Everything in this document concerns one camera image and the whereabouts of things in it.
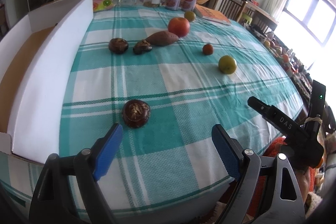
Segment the person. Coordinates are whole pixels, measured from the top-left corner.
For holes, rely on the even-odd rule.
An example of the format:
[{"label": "person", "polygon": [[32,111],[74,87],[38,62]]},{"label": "person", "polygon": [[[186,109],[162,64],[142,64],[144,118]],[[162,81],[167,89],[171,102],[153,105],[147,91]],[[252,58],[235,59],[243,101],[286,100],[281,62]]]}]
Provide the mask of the person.
[{"label": "person", "polygon": [[[284,138],[283,137],[276,138],[266,149],[263,156],[275,157],[280,152],[281,145],[284,145]],[[304,203],[305,214],[307,218],[322,201],[320,196],[313,193],[315,170],[309,167],[305,172],[301,170],[294,170],[294,174],[300,188],[302,201]],[[251,200],[250,207],[247,210],[247,214],[243,220],[243,223],[248,222],[255,217],[256,212],[258,210],[259,201],[263,194],[264,182],[265,177],[259,177],[253,198]],[[212,216],[206,222],[203,222],[204,224],[213,224],[217,220],[217,218],[223,212],[226,203],[228,202],[228,199],[233,193],[235,185],[236,185],[235,183],[231,184],[228,191],[223,195],[220,201],[216,203]]]}]

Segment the open box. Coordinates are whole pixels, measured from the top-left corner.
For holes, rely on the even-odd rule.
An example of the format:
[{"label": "open box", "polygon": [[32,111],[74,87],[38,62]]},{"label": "open box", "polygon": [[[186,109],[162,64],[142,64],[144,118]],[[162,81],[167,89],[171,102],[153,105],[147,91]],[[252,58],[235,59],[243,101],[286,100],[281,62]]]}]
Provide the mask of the open box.
[{"label": "open box", "polygon": [[1,40],[1,152],[39,163],[58,153],[68,77],[92,18],[92,0],[55,1]]}]

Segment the teal and white checkered tablecloth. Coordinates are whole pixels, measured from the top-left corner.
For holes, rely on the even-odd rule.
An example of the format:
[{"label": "teal and white checkered tablecloth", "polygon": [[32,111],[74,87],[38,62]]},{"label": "teal and white checkered tablecloth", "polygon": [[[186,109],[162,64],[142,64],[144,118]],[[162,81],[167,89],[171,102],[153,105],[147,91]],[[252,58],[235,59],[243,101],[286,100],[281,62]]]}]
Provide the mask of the teal and white checkered tablecloth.
[{"label": "teal and white checkered tablecloth", "polygon": [[[279,134],[247,106],[250,96],[293,118],[303,105],[276,60],[236,22],[226,26],[197,18],[190,33],[173,45],[133,54],[136,42],[166,30],[176,16],[183,14],[143,6],[96,13],[69,76],[60,156],[91,147],[115,122],[123,125],[117,157],[98,182],[117,215],[163,208],[227,183],[230,177],[211,141],[215,124],[222,124],[244,148],[262,154]],[[125,54],[109,51],[108,42],[114,37],[129,42]],[[213,45],[213,55],[202,54],[205,43]],[[223,55],[236,59],[234,74],[218,70]],[[131,129],[122,120],[123,105],[131,99],[151,107],[151,117],[142,128]],[[41,167],[0,155],[0,168],[5,170],[0,178],[6,189],[29,202]],[[85,214],[75,178],[70,182],[76,206]]]}]

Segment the book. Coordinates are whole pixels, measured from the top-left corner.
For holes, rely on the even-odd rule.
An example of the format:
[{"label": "book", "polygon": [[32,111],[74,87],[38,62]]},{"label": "book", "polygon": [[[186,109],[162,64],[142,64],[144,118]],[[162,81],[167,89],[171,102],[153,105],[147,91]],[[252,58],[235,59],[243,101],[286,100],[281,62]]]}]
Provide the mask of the book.
[{"label": "book", "polygon": [[194,13],[203,19],[211,20],[214,22],[231,25],[231,21],[223,15],[220,11],[212,10],[196,4]]}]

